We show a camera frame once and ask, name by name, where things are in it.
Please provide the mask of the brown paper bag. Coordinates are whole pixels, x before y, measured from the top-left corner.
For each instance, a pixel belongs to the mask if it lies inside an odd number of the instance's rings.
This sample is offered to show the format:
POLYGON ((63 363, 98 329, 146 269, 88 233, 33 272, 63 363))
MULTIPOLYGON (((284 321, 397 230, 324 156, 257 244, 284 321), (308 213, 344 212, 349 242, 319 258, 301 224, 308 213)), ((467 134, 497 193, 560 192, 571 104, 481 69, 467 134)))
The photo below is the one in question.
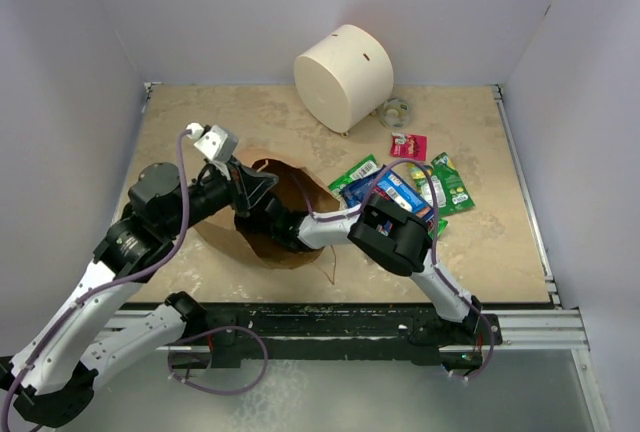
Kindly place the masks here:
MULTIPOLYGON (((237 158, 261 172, 279 177, 273 188, 275 197, 292 212, 334 212, 340 203, 327 185, 299 159, 260 147, 244 147, 237 158)), ((319 258, 323 251, 291 251, 279 244, 268 232, 257 229, 257 222, 235 217, 227 207, 215 216, 197 224, 195 230, 214 249, 245 266, 260 269, 299 269, 312 266, 321 271, 331 284, 335 282, 337 258, 330 250, 330 262, 322 265, 319 258)))

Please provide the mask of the large green chips bag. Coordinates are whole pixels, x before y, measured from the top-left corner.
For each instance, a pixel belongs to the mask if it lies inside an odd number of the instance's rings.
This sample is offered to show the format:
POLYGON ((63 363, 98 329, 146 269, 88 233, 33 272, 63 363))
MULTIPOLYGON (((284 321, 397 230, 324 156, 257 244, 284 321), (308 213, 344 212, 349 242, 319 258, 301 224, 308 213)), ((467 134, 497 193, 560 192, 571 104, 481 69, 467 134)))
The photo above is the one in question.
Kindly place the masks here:
MULTIPOLYGON (((342 190, 342 188, 345 185, 347 185, 347 184, 349 184, 349 183, 351 183, 351 182, 353 182, 353 181, 355 181, 357 179, 363 178, 363 177, 365 177, 365 176, 367 176, 367 175, 369 175, 369 174, 371 174, 373 172, 376 172, 376 171, 379 172, 381 169, 382 169, 382 166, 378 164, 378 162, 375 159, 374 155, 370 154, 367 157, 365 157, 364 159, 362 159, 356 166, 352 167, 349 171, 347 171, 341 177, 339 177, 334 182, 332 182, 329 185, 329 191, 344 204, 345 208, 347 208, 342 196, 340 195, 340 191, 342 190)), ((417 190, 416 186, 412 186, 412 185, 410 185, 410 186, 416 192, 419 193, 419 191, 417 190)), ((386 200, 391 200, 388 196, 386 196, 383 192, 381 192, 377 188, 377 185, 376 185, 376 187, 374 189, 374 193, 376 195, 379 195, 379 196, 383 197, 386 200)), ((428 223, 429 228, 432 228, 433 219, 431 221, 427 222, 427 223, 428 223)))

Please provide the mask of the blue snack packet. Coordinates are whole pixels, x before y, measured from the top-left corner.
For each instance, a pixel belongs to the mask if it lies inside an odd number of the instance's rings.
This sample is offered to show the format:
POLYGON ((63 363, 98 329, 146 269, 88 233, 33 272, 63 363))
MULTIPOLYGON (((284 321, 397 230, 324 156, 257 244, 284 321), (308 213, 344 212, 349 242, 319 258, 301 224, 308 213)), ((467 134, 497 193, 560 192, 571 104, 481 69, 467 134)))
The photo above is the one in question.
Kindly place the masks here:
POLYGON ((424 221, 429 222, 433 219, 431 205, 394 171, 387 171, 378 181, 377 188, 401 208, 424 221))

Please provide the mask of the red snack packet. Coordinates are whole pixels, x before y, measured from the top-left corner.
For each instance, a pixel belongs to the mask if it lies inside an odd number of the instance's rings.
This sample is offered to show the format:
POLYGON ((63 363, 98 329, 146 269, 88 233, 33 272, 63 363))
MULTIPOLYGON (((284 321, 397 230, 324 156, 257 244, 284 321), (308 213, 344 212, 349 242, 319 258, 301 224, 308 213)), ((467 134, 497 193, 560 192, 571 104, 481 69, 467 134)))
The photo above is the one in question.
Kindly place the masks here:
POLYGON ((423 135, 394 132, 391 134, 390 155, 396 158, 424 162, 428 152, 428 138, 423 135))

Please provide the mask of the small yellow green snack packet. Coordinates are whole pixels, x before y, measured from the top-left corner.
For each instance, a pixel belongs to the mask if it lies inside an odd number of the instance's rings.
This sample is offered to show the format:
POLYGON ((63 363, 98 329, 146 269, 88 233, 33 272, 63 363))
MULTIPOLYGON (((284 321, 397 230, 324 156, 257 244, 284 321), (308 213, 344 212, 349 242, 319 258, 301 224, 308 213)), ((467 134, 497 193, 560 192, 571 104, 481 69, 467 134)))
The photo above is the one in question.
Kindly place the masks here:
POLYGON ((425 172, 416 164, 410 163, 407 165, 409 174, 415 183, 417 190, 421 197, 429 204, 437 202, 440 209, 443 209, 447 205, 447 198, 444 192, 444 188, 440 179, 436 176, 434 169, 430 165, 425 165, 424 168, 428 172, 433 182, 435 194, 431 193, 431 189, 426 178, 425 172))

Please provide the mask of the dark blue snack bag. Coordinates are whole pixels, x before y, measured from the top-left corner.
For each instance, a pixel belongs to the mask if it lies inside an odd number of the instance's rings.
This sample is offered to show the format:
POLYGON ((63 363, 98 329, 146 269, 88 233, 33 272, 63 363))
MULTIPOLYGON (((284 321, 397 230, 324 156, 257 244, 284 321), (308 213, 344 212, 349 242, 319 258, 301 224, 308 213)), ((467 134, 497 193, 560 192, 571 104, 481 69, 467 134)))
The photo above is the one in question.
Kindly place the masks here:
POLYGON ((378 171, 373 172, 345 185, 342 188, 340 195, 342 196, 347 208, 352 208, 361 204, 378 174, 378 171))

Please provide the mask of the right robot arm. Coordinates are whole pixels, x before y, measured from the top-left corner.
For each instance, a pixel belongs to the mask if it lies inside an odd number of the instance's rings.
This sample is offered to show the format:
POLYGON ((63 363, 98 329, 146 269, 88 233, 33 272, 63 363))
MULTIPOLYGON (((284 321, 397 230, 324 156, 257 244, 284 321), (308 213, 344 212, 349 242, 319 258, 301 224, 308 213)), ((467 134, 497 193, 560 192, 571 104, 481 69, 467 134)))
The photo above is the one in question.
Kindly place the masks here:
POLYGON ((409 278, 430 299, 452 341, 467 343, 483 331, 486 343, 496 345, 496 332, 480 302, 437 258, 437 237, 427 222, 395 202, 374 195, 358 207, 313 214, 292 211, 270 194, 264 215, 258 224, 286 250, 353 245, 385 271, 409 278))

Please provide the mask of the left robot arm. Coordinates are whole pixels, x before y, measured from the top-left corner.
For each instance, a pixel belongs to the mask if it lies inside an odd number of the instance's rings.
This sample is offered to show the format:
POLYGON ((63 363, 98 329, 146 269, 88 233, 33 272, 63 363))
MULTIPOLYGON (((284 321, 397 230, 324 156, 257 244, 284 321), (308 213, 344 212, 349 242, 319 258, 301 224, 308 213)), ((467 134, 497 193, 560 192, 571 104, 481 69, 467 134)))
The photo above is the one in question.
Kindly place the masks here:
POLYGON ((156 348, 202 339, 207 312, 186 292, 170 294, 134 326, 109 339, 98 333, 182 246, 189 228, 231 206, 247 215, 278 182, 237 161, 225 176, 213 165, 188 181, 183 167, 155 163, 129 189, 121 219, 108 229, 84 275, 45 328, 1 360, 6 390, 1 428, 11 409, 37 427, 74 420, 95 392, 156 348))

